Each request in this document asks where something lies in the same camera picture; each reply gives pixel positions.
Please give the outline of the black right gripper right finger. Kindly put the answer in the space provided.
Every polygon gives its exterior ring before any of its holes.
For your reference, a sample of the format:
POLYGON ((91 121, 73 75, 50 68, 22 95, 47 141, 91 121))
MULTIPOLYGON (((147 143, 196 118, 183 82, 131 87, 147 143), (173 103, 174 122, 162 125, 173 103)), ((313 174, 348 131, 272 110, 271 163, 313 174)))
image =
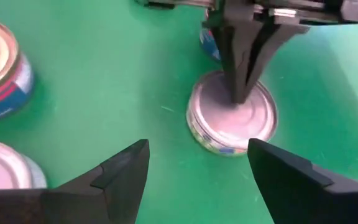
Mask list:
POLYGON ((247 157, 274 224, 358 224, 358 182, 252 138, 247 157))

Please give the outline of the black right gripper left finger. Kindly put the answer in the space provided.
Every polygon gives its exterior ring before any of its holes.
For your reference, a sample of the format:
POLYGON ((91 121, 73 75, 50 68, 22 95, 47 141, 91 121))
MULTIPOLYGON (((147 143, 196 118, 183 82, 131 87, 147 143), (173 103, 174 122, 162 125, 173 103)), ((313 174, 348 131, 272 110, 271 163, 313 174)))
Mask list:
POLYGON ((0 224, 135 224, 149 158, 140 139, 57 188, 0 190, 0 224))

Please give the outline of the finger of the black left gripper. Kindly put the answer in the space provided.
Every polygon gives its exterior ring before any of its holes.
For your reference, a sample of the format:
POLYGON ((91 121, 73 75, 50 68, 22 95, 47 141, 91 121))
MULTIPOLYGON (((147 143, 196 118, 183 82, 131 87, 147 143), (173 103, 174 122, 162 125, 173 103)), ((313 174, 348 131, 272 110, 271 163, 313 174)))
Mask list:
POLYGON ((263 25, 255 38, 249 56, 247 77, 245 80, 245 95, 249 95, 256 82, 263 74, 265 66, 275 55, 276 51, 292 37, 305 34, 307 26, 263 25))
POLYGON ((250 52, 261 28, 259 22, 238 22, 211 29, 233 103, 244 103, 246 100, 250 52))

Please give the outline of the silver-top can green-white label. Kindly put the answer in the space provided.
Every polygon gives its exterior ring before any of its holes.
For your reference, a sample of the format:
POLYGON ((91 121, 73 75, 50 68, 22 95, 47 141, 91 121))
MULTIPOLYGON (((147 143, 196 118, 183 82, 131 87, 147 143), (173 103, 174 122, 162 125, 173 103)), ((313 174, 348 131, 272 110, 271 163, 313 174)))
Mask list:
POLYGON ((0 142, 0 190, 46 187, 46 176, 34 160, 0 142))
POLYGON ((186 121, 205 149, 221 156, 241 156, 247 153, 250 138, 272 138, 278 111, 272 95, 260 81, 244 103, 233 103, 223 72, 215 70, 193 86, 186 121))

